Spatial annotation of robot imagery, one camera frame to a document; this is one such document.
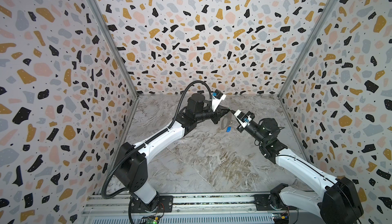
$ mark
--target metal frame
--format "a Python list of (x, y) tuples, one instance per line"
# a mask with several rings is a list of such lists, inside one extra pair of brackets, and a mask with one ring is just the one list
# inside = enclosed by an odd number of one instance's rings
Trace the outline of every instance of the metal frame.
[(308, 39), (305, 42), (305, 47), (302, 49), (301, 53), (299, 54), (296, 62), (294, 65), (291, 67), (291, 71), (287, 75), (286, 81), (283, 84), (282, 88), (279, 91), (278, 97), (279, 99), (282, 99), (284, 94), (286, 93), (287, 89), (291, 85), (291, 81), (294, 79), (298, 69), (301, 67), (303, 61), (308, 55), (308, 52), (313, 45), (314, 41), (316, 40), (317, 36), (323, 29), (324, 24), (326, 23), (328, 17), (331, 15), (331, 12), (333, 11), (336, 2), (338, 0), (328, 0), (326, 2), (326, 6), (324, 7), (323, 12), (320, 15), (319, 20), (317, 21), (316, 25), (314, 26), (313, 30), (311, 31)]
[(99, 10), (98, 4), (95, 0), (86, 0), (87, 5), (90, 7), (90, 10), (97, 21), (98, 27), (101, 29), (102, 34), (106, 40), (107, 45), (109, 46), (110, 51), (114, 55), (114, 59), (117, 62), (117, 66), (120, 68), (120, 71), (122, 75), (124, 76), (125, 81), (127, 82), (128, 89), (130, 90), (130, 93), (134, 97), (134, 99), (138, 98), (138, 93), (136, 92), (135, 86), (133, 85), (132, 79), (130, 78), (127, 68), (125, 67), (124, 63), (122, 62), (122, 58), (120, 53), (117, 50), (117, 46), (112, 39), (112, 36), (109, 33), (109, 30), (107, 28), (107, 25), (105, 24), (104, 17), (101, 14), (101, 11)]

